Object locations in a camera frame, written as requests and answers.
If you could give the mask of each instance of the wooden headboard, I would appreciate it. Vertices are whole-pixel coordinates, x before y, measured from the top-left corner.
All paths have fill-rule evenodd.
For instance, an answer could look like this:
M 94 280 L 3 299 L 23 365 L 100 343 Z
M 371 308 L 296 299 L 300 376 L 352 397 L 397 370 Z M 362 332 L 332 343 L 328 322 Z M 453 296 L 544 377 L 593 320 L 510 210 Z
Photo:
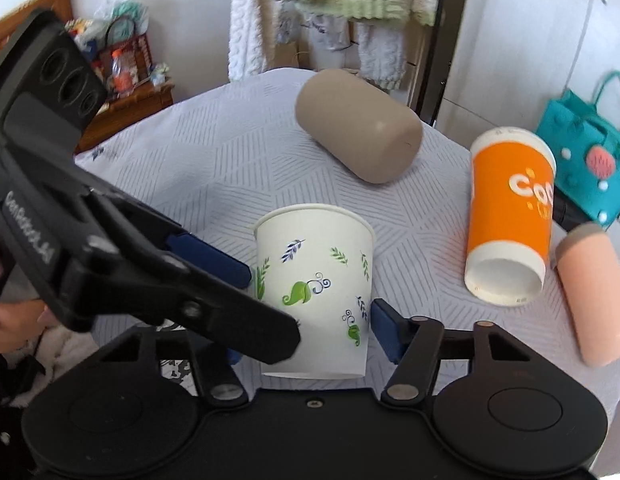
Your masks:
M 0 19 L 0 50 L 8 43 L 10 35 L 16 30 L 19 24 L 37 7 L 52 9 L 56 15 L 67 22 L 72 20 L 72 1 L 71 0 L 29 0 L 16 10 Z

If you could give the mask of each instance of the paper cup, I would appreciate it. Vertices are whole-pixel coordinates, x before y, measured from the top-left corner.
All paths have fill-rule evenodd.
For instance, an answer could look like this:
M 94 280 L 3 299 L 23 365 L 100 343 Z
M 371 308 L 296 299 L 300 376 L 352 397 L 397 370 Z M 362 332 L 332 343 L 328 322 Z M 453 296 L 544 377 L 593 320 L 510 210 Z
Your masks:
M 263 374 L 343 379 L 366 374 L 375 233 L 363 218 L 327 204 L 277 209 L 254 228 L 256 295 L 299 322 L 301 343 Z
M 495 128 L 470 147 L 472 193 L 466 287 L 481 300 L 516 306 L 544 286 L 556 162 L 539 137 Z

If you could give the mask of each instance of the teal bag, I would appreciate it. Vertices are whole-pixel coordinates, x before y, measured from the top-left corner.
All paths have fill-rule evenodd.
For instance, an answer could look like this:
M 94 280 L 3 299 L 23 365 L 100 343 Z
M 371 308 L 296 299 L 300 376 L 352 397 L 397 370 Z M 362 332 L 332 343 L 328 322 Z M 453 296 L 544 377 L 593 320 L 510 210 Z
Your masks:
M 607 84 L 620 72 L 611 72 L 592 103 L 567 89 L 551 100 L 536 134 L 556 160 L 554 185 L 586 215 L 607 226 L 620 215 L 620 131 L 597 112 Z

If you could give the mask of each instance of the orange paper cup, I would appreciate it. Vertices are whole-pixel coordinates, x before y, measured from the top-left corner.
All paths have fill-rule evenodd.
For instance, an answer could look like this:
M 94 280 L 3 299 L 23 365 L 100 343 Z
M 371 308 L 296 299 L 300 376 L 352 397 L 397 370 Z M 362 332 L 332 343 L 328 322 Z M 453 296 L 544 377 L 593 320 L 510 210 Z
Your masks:
M 466 287 L 481 300 L 516 306 L 544 286 L 556 162 L 521 128 L 495 128 L 470 147 L 472 197 Z

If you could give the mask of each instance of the bed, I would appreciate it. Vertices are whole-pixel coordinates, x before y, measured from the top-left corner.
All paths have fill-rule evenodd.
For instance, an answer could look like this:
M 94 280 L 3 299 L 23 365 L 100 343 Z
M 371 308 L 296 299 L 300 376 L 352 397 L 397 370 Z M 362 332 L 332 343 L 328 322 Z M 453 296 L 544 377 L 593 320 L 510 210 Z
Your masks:
M 357 212 L 378 238 L 373 297 L 384 298 L 404 316 L 434 317 L 447 328 L 468 330 L 481 319 L 498 323 L 593 391 L 612 420 L 620 399 L 620 359 L 597 369 L 581 362 L 553 272 L 541 297 L 517 308 L 491 306 L 466 290 L 468 151 L 424 125 L 423 145 L 410 169 L 391 184 L 366 184 L 296 124 L 296 95 L 312 74 L 283 68 L 193 97 L 76 162 L 250 266 L 256 264 L 252 226 L 263 214 L 304 202 Z M 103 317 L 95 338 L 103 344 L 134 322 Z M 467 368 L 467 362 L 442 362 L 436 390 Z M 262 377 L 248 358 L 236 366 L 250 394 L 259 387 L 364 386 L 379 394 L 393 369 L 374 338 L 367 375 L 358 380 Z M 187 363 L 164 363 L 164 375 L 193 390 Z

